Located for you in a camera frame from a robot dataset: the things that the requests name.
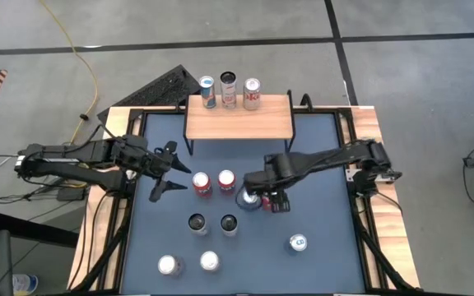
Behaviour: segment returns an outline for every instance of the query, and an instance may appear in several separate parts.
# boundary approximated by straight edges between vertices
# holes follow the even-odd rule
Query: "dark blue mat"
[[[296,115],[297,137],[293,151],[315,152],[338,147],[334,118],[327,114]],[[287,190],[291,212],[272,214],[262,210],[245,212],[232,197],[222,196],[216,178],[222,169],[232,170],[242,184],[244,173],[263,168],[263,156],[279,153],[283,141],[195,141],[189,156],[182,138],[182,115],[155,115],[147,118],[149,148],[167,141],[179,143],[179,158],[194,173],[203,171],[212,181],[209,201],[197,197],[192,174],[170,172],[169,180],[189,186],[187,191],[167,192],[157,203],[148,201],[153,180],[138,184],[132,213],[121,292],[123,294],[280,294],[280,293],[359,293],[363,278],[350,205],[342,169],[309,175]],[[210,233],[198,237],[190,233],[187,221],[193,213],[207,218]],[[239,221],[234,238],[225,237],[219,221],[233,214]],[[290,256],[283,243],[301,233],[307,249]],[[221,259],[215,274],[202,271],[199,260],[205,251]],[[165,254],[184,260],[178,278],[162,276],[157,262]]]

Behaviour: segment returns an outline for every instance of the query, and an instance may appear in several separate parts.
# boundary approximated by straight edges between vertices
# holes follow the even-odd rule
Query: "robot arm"
[[[310,173],[333,169],[345,164],[361,164],[361,171],[354,175],[357,192],[368,194],[376,190],[374,180],[381,174],[399,178],[391,170],[391,162],[381,143],[373,140],[356,141],[342,148],[313,154],[290,152],[266,155],[264,170],[244,175],[248,194],[267,195],[273,212],[290,210],[285,189],[292,187]]]
[[[164,181],[165,173],[177,169],[185,173],[191,171],[183,165],[176,153],[177,143],[169,141],[164,148],[148,151],[147,140],[141,136],[122,136],[106,140],[87,141],[81,146],[42,146],[31,144],[18,155],[14,170],[24,180],[46,175],[55,175],[96,184],[105,191],[123,196],[127,193],[127,170],[137,176],[147,176],[156,180],[149,200],[156,202],[163,192],[186,189],[185,186]],[[120,167],[120,170],[100,172],[94,169],[104,165]]]

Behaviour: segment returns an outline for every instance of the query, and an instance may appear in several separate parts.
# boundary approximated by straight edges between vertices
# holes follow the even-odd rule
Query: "wooden shelf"
[[[249,111],[243,107],[243,96],[237,95],[237,107],[222,107],[216,96],[216,107],[207,109],[200,95],[190,95],[186,137],[198,139],[291,139],[292,118],[288,95],[261,95],[261,106]]]

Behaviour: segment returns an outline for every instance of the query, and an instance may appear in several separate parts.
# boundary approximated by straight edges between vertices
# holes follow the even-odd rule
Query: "black floor stripe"
[[[353,36],[353,37],[342,37],[342,42],[357,43],[357,42],[422,41],[422,40],[450,40],[450,39],[474,39],[474,33]]]
[[[173,42],[161,44],[120,44],[104,45],[100,47],[77,46],[79,53],[116,52],[127,50],[151,49],[198,49],[230,46],[257,46],[257,45],[287,45],[287,44],[323,44],[333,42],[330,37],[300,37],[300,38],[275,38],[275,39],[237,39],[217,41]],[[42,54],[42,53],[71,53],[70,47],[39,48],[39,49],[0,49],[0,55],[11,54]]]
[[[342,70],[343,82],[345,83],[346,88],[346,95],[348,96],[351,105],[357,105],[358,99],[356,98],[356,92],[354,91],[354,82],[352,82],[351,70],[349,69],[349,64],[346,61],[345,49],[343,48],[342,38],[339,33],[339,26],[337,25],[336,14],[334,13],[334,7],[332,6],[332,0],[325,0],[325,6],[327,7],[330,27],[332,28],[332,37],[334,38],[334,44],[336,45],[339,67]]]

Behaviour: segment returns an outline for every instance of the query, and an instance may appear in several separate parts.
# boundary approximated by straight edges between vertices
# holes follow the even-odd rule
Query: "yellow cable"
[[[89,63],[86,62],[85,59],[83,59],[81,57],[81,55],[76,51],[76,49],[74,48],[74,44],[72,43],[72,40],[71,40],[71,37],[69,37],[69,34],[67,33],[67,31],[65,30],[65,28],[63,27],[62,23],[59,22],[58,18],[54,15],[54,13],[50,10],[50,8],[47,6],[47,4],[45,3],[44,0],[39,0],[39,2],[41,2],[41,5],[43,5],[43,7],[45,7],[45,10],[47,10],[47,12],[51,15],[51,17],[56,21],[56,23],[58,24],[59,28],[62,30],[62,32],[65,34],[65,37],[67,38],[67,41],[69,42],[69,44],[71,45],[71,49],[72,49],[72,52],[87,66],[87,69],[89,69],[89,72],[91,73],[92,75],[92,80],[93,82],[95,83],[95,98],[92,100],[92,103],[91,103],[91,106],[89,106],[89,108],[87,109],[87,111],[85,112],[85,115],[89,115],[89,113],[91,112],[91,110],[96,106],[96,103],[98,102],[98,80],[96,79],[96,75],[95,73],[92,71],[92,68],[91,66],[89,65]],[[74,133],[72,134],[72,138],[71,138],[71,141],[70,143],[73,144],[74,143],[74,140],[76,139],[76,136],[78,134],[78,132],[80,131],[80,128],[81,128],[81,125],[83,124],[83,119],[80,119],[80,122],[78,123],[76,129],[74,130]]]

